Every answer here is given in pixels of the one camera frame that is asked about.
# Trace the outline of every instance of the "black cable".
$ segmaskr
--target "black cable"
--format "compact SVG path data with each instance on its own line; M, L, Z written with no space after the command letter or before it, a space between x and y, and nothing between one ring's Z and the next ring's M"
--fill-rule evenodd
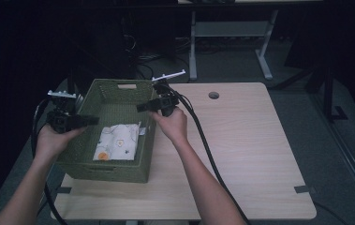
M42 210L45 208L46 204L48 204L48 201L45 200L45 202L39 207L39 210L37 210L37 216L42 212Z
M182 96L183 98L185 98L185 100L187 100L187 101L188 101L188 103L189 103L189 107L191 107L191 110L192 110L192 111L194 111L194 107L192 106L191 101L188 99L188 97L183 96L183 95L181 95L181 94L180 94L180 96Z
M145 64L138 64L138 66L142 66L142 67L148 68L148 69L151 71L151 78L150 78L150 80L154 77L154 70L153 70L151 67L149 67L149 66L147 66L147 65L145 65Z
M175 56L175 58L180 60L181 62L183 62L186 65L186 67L189 68L189 64L184 59L177 57L177 56Z
M236 205L236 208L238 209L239 213L241 214L241 217L244 219L244 222L247 224L247 225L250 225L250 221L248 220L248 218L246 217L246 215L244 214L244 211L242 210L241 206L236 202L235 198L232 196L232 194L230 193L229 189L227 188L227 185L224 183L224 180L223 178L221 177L216 165L215 165L215 162L214 162L214 159L213 159L213 156L212 156L212 152L210 151L210 148L209 148L209 144L207 143L206 141L206 137L204 136L204 133L203 133L203 130L201 128L201 125L200 125L200 120L198 119L198 117L195 115L194 111L192 110L192 108L188 105L188 103L186 103L185 99L177 92L177 91L174 91L171 87L167 86L167 85L162 85L166 88L168 88L169 90L171 90L171 92L177 97L180 99L180 101L183 103L183 105L186 107L186 109L188 110L188 112L191 114L192 118L194 119L195 121L195 124L197 125L197 128L198 128L198 131L200 133L200 137L203 141L203 145L204 145L204 148L206 150L206 154L207 154L207 157L209 158L209 161L210 161L210 164L212 165L212 168L213 168L213 171L214 171L214 174L218 180L218 182L220 183L221 187L223 187L227 193L229 194L229 197L232 199L232 201L234 202L234 204Z
M216 54L216 53L219 53L219 52L222 51L221 46L218 45L218 44L209 42L208 45L209 45L209 47L207 48L206 51L201 50L201 49L200 49L200 46L198 46L199 49L196 51L196 53L197 53L197 54Z
M324 206L323 204L320 204L318 202L313 201L314 205L317 207L320 207L322 209L324 209L325 211L327 211L328 213L330 213L332 216L334 216L335 218L337 218L342 224L344 225L348 225L342 218L340 218L335 212L333 212L331 209L329 209L328 207Z
M139 69L136 69L137 73L139 73L139 75L144 79L144 80L148 80L144 74L139 70Z
M33 158L35 157L36 154L36 149L37 149L37 122L40 118L40 116L43 114L46 106L49 103L49 99L44 99L42 100L39 105L37 105L37 109L35 110L34 113L34 119L33 119L33 125L32 125L32 134L31 134L31 148L32 148L32 156ZM48 184L45 183L45 188L44 188L46 200L49 204L49 207L51 208L55 218L60 224L67 225L67 223L61 218L60 214L58 213L57 209L54 206L54 202L52 201L52 195L49 190Z
M186 42L182 45L175 46L176 53L188 53L191 45L191 40L187 37Z
M43 114L46 106L49 103L49 99L43 99L38 105L34 113L33 123L32 123L32 132L31 132L31 150L32 157L35 157L36 147L37 147L37 122L40 116Z
M149 63L158 59L163 58L164 56L162 55L157 55L157 56L153 56L151 58L146 58L146 59L140 59L140 64L144 64L144 63Z

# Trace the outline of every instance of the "handheld controller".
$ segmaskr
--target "handheld controller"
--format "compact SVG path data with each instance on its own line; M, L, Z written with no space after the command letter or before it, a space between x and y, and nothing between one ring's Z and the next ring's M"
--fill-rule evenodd
M98 124L98 117L76 114L76 95L65 92L49 91L55 109L48 112L46 122L57 133L65 133L75 128L83 128Z
M184 70L179 73L163 75L159 78L153 78L153 82L155 83L153 88L156 90L156 93L159 95L159 97L153 100L149 100L147 103L137 105L137 112L156 112L160 110L163 116L170 116L173 113L176 105L178 105L180 102L178 97L176 97L169 89L167 79L183 74L185 74Z

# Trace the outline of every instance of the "person's left hand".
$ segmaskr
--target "person's left hand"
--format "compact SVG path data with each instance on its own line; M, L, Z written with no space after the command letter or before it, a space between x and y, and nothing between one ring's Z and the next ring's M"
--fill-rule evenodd
M54 162L74 137L82 134L85 127L59 134L50 125L45 125L37 136L37 153L35 160L42 163Z

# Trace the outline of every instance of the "cord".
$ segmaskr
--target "cord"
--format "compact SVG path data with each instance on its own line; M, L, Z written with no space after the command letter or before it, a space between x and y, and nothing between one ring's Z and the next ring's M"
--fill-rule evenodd
M215 165L215 162L214 162L214 159L213 159L213 156L212 156L212 152L210 151L210 148L209 148L209 144L207 143L206 141L206 137L204 136L204 133L203 133L203 129L201 128L201 125L200 125L200 120L198 119L198 117L195 115L193 109L188 105L188 103L186 103L185 99L177 92L177 91L174 91L171 87L167 86L167 85L163 85L162 86L168 88L169 90L171 90L171 92L177 97L180 99L180 101L183 103L183 105L186 107L186 109L188 110L188 112L191 114L192 118L194 119L195 121L195 124L197 125L197 128L198 128L198 131L200 133L200 137L203 141L203 145L204 145L204 148L206 150L206 154L207 154L207 157L209 158L209 161L210 161L210 164L212 165L212 168L213 168L213 171L214 171L214 174L218 180L218 182L220 183L221 187L223 187L227 193L229 194L230 198L232 199L232 201L235 203L239 213L241 214L241 217L244 219L244 222L247 224L247 225L250 225L250 221L248 220L248 218L246 217L246 215L244 214L244 211L242 210L241 206L236 202L235 198L232 196L232 194L230 193L229 189L227 188L226 184L224 183L224 180L223 178L221 177L216 165Z
M203 40L203 42L205 42L206 44L207 41L207 46L204 45L198 45L198 49L196 50L197 54L215 54L215 53L219 53L221 52L222 48L220 45L210 41L210 40Z
M45 202L39 207L39 210L37 210L37 216L42 212L42 210L45 208L46 204L48 203L48 200L45 200Z
M124 35L124 37L126 38L126 41L128 41L129 38L133 40L133 45L129 48L130 50L133 50L137 45L136 39L130 35Z
M40 118L40 116L43 114L46 106L49 103L49 99L46 98L42 100L39 105L37 105L37 109L35 110L34 113L34 119L33 119L33 125L32 125L32 134L31 134L31 149L32 149L32 156L33 158L35 157L36 150L37 150L37 122ZM55 218L60 224L67 225L67 223L61 218L60 214L58 213L57 209L54 206L54 202L52 201L52 195L49 190L47 182L45 183L45 188L44 188L46 200L49 204L49 207L51 208Z
M149 67L145 64L137 64L137 66L142 66L142 67L148 68L151 71L151 78L149 80L151 80L154 77L154 70L151 67Z
M180 96L183 97L183 98L185 98L186 101L188 101L189 107L191 108L192 111L194 111L194 107L192 106L191 101L188 99L188 97L183 96L183 95L181 95L181 94L180 94Z
M144 80L148 80L144 74L139 70L139 69L136 69L137 73L139 73L139 75L144 79Z
M331 209L329 209L328 207L324 206L323 204L320 204L319 202L315 202L313 201L314 205L317 207L322 208L323 210L327 211L328 213L330 213L332 216L334 216L335 218L337 218L342 224L344 225L348 225L342 218L340 218L335 212L333 212Z

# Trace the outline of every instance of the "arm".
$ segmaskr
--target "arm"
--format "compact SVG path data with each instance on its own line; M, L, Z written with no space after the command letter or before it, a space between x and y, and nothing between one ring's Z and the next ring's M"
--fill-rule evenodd
M49 125L37 139L37 155L10 201L0 213L0 224L35 224L46 176L68 142L84 129L57 134Z
M228 193L203 165L190 145L186 133L186 115L176 108L170 117L156 112L151 116L176 148L185 169L195 203L204 224L244 224Z

